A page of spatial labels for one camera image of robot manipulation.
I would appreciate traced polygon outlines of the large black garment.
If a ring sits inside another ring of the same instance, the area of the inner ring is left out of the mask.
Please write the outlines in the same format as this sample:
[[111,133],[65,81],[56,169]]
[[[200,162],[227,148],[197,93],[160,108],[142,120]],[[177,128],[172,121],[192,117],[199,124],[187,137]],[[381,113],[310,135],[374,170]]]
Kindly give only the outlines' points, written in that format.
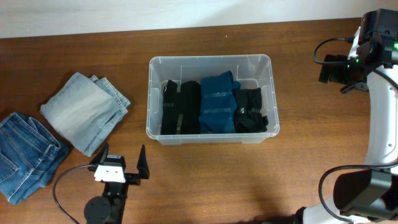
[[200,134],[201,86],[169,80],[163,90],[161,135]]

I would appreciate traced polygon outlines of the small black garment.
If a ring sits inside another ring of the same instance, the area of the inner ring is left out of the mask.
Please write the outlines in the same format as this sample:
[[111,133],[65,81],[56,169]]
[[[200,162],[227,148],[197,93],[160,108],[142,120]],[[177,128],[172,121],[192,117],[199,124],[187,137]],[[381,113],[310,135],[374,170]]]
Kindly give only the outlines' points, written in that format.
[[263,133],[269,124],[263,116],[261,89],[233,90],[237,108],[234,112],[234,127],[237,133]]

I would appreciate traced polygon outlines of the light blue jeans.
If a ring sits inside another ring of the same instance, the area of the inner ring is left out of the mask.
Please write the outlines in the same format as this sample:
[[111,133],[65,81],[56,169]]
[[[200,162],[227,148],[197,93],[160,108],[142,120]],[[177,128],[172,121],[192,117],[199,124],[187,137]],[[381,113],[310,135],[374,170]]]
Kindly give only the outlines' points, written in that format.
[[107,78],[76,72],[40,106],[40,114],[74,148],[90,157],[127,114],[131,102]]

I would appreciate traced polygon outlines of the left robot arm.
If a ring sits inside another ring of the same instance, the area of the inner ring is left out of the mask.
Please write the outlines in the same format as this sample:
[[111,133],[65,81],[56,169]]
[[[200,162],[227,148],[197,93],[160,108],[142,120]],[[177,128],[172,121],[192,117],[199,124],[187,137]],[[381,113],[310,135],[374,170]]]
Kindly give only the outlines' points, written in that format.
[[146,159],[146,147],[142,146],[137,162],[137,173],[126,173],[123,156],[109,153],[106,143],[90,162],[88,170],[94,172],[95,181],[104,183],[100,196],[90,199],[84,208],[87,223],[121,224],[129,186],[140,186],[141,180],[150,176]]

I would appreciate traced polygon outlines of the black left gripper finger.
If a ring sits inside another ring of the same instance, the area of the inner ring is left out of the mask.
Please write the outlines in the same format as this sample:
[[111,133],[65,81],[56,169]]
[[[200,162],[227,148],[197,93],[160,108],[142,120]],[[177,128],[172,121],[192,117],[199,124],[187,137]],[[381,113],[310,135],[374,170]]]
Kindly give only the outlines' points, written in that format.
[[99,153],[91,160],[90,165],[101,165],[108,156],[109,144],[106,142]]
[[149,166],[146,159],[146,147],[143,144],[140,150],[138,162],[137,162],[137,170],[139,171],[139,177],[141,179],[149,179],[150,171]]

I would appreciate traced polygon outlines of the teal blue garment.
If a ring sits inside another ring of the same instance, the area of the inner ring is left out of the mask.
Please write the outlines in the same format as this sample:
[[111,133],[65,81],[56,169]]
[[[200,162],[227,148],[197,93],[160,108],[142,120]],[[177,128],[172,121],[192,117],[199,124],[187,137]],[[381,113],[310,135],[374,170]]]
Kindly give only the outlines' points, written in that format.
[[203,78],[201,84],[200,133],[235,133],[234,112],[237,109],[234,90],[241,87],[228,70],[220,75]]

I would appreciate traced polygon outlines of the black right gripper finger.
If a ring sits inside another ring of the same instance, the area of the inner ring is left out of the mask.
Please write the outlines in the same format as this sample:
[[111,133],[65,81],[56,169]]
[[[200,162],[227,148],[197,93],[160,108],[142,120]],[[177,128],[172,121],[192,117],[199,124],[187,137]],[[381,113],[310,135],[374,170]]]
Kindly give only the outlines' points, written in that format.
[[351,82],[347,85],[345,85],[341,90],[340,93],[342,94],[347,94],[352,90],[359,90],[359,91],[365,91],[368,92],[369,88],[366,84],[366,82]]
[[[332,62],[335,59],[334,55],[326,55],[324,58],[324,61],[326,62]],[[320,71],[320,76],[318,81],[321,83],[328,83],[331,77],[331,73],[332,73],[332,66],[331,65],[323,65],[322,69]]]

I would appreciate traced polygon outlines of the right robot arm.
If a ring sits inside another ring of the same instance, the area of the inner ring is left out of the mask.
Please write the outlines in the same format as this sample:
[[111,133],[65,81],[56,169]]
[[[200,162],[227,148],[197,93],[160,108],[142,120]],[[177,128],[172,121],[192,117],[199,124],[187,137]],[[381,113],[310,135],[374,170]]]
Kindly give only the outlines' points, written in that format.
[[368,153],[363,165],[338,166],[318,183],[320,204],[302,207],[287,223],[378,223],[397,220],[397,11],[365,13],[348,58],[323,66],[345,66],[361,74],[340,92],[366,84],[371,101]]

